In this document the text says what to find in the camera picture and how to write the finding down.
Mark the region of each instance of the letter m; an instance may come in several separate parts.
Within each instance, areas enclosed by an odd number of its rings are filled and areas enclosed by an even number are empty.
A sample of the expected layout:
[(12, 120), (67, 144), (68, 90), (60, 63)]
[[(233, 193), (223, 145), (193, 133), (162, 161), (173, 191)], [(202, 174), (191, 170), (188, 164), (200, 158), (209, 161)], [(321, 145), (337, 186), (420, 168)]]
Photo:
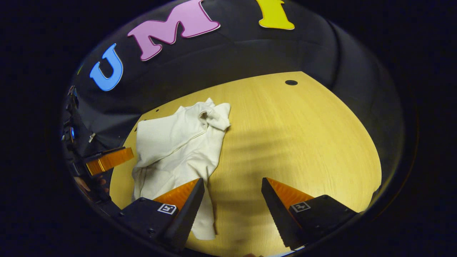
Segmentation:
[(174, 44), (179, 23), (184, 27), (182, 37), (195, 37), (218, 29), (219, 22), (210, 19), (202, 7), (202, 1), (190, 0), (177, 5), (166, 21), (145, 21), (129, 32), (128, 36), (135, 37), (143, 52), (141, 60), (149, 60), (162, 50), (162, 45), (154, 44), (150, 37)]

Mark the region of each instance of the yellow table surface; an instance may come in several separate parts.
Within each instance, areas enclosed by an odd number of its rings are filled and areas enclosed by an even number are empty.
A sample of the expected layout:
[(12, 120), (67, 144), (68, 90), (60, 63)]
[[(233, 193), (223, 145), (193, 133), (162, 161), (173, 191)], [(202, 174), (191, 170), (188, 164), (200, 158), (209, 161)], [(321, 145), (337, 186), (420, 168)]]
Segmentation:
[[(286, 80), (298, 82), (295, 86)], [(311, 196), (330, 195), (356, 212), (365, 210), (381, 183), (381, 164), (368, 132), (331, 91), (303, 72), (262, 75), (213, 86), (168, 102), (141, 116), (172, 115), (210, 97), (228, 102), (232, 126), (219, 166), (208, 180), (216, 239), (189, 235), (186, 247), (218, 256), (287, 252), (260, 191), (270, 177)], [(131, 203), (137, 162), (134, 126), (124, 146), (135, 157), (114, 168), (110, 195)]]

